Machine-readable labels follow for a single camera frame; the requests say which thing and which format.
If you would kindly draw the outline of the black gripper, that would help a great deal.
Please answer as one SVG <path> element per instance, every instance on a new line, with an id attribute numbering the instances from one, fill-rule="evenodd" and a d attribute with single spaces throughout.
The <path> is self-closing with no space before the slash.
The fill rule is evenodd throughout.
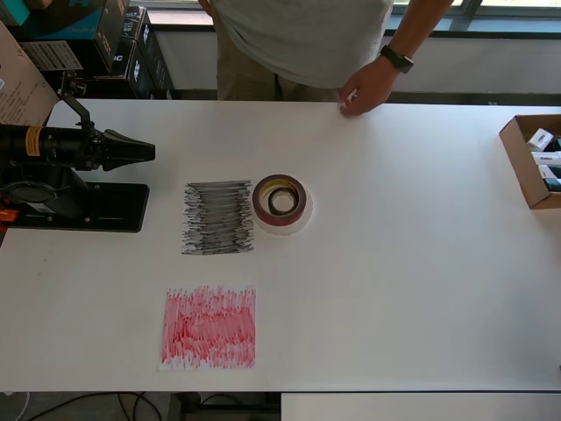
<path id="1" fill-rule="evenodd" d="M 76 170 L 96 170 L 103 160 L 109 171 L 155 160 L 155 145 L 126 137 L 111 129 L 103 134 L 90 127 L 88 130 L 83 129 L 82 134 L 84 138 L 74 155 Z"/>

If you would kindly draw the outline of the person's left hand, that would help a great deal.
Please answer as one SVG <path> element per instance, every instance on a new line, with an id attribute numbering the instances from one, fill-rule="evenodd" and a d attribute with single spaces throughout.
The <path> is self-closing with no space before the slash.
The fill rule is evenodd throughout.
<path id="1" fill-rule="evenodd" d="M 378 57 L 346 82 L 340 92 L 339 110 L 347 117 L 355 117 L 385 103 L 399 74 L 388 59 Z"/>

